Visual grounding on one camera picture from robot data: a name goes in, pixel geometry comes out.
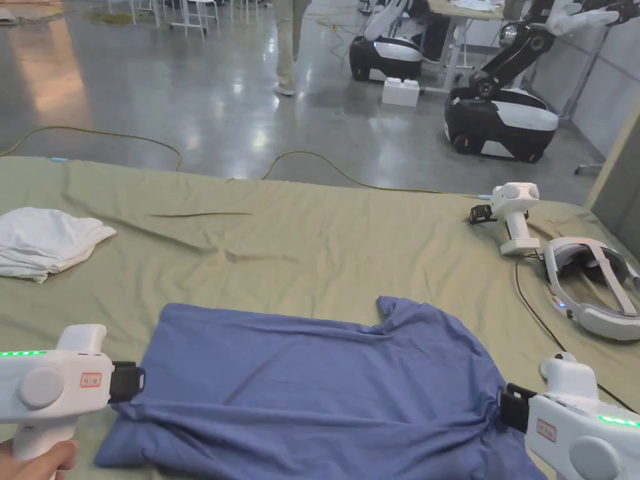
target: concrete floor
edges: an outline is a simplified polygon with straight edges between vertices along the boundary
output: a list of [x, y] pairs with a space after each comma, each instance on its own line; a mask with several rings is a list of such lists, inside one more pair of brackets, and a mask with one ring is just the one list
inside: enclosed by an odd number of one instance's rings
[[[271, 91], [277, 45], [270, 9], [247, 26], [237, 14], [231, 24], [230, 6], [221, 7], [221, 38], [205, 42], [195, 29], [185, 39], [181, 29], [149, 22], [96, 25], [82, 11], [2, 28], [0, 150], [35, 127], [76, 125], [167, 142], [184, 154], [183, 172], [257, 179], [277, 155], [312, 150], [380, 186], [490, 193], [517, 180], [538, 183], [544, 199], [585, 200], [595, 177], [576, 177], [573, 170], [593, 159], [593, 148], [571, 126], [560, 128], [538, 164], [528, 165], [457, 154], [444, 136], [443, 95], [427, 94], [415, 109], [381, 105], [381, 85], [354, 82], [348, 59], [341, 65], [330, 53], [339, 45], [335, 52], [342, 56], [353, 35], [338, 29], [341, 40], [317, 22], [356, 33], [364, 18], [345, 5], [314, 0], [308, 11], [295, 99]], [[40, 132], [15, 154], [160, 170], [176, 163], [175, 154], [158, 145], [67, 131]], [[269, 178], [354, 186], [322, 160], [301, 154], [282, 159]]]

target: white box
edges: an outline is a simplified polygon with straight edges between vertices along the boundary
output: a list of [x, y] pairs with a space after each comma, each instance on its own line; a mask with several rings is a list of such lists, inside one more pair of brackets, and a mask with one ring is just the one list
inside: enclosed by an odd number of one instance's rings
[[415, 107], [419, 95], [420, 85], [415, 80], [402, 82], [399, 78], [388, 78], [382, 90], [382, 103]]

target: red label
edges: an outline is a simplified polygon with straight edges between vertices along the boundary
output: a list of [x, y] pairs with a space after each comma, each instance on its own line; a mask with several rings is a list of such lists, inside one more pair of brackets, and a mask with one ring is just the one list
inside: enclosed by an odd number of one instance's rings
[[556, 442], [556, 427], [549, 425], [547, 422], [538, 419], [538, 433], [552, 442]]
[[99, 387], [101, 383], [101, 373], [83, 373], [80, 378], [80, 388]]

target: human hand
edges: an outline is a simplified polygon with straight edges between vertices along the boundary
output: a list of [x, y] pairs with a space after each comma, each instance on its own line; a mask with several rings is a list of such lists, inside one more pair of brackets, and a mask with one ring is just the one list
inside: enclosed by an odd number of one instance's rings
[[64, 472], [76, 464], [78, 444], [75, 440], [58, 442], [51, 450], [30, 460], [16, 460], [12, 457], [13, 439], [0, 444], [0, 480], [65, 480]]

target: person's leg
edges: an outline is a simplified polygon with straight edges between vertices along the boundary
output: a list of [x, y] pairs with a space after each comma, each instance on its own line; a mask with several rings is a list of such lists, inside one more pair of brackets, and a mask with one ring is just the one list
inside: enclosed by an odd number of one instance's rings
[[274, 0], [278, 29], [278, 65], [280, 87], [293, 91], [293, 9], [295, 0]]
[[449, 30], [451, 18], [443, 15], [434, 15], [427, 24], [427, 38], [424, 42], [422, 55], [432, 62], [439, 62], [442, 54], [442, 47], [447, 39], [447, 30]]
[[311, 0], [294, 0], [293, 5], [293, 61], [298, 60], [300, 49], [300, 36], [302, 35], [302, 19], [311, 3]]

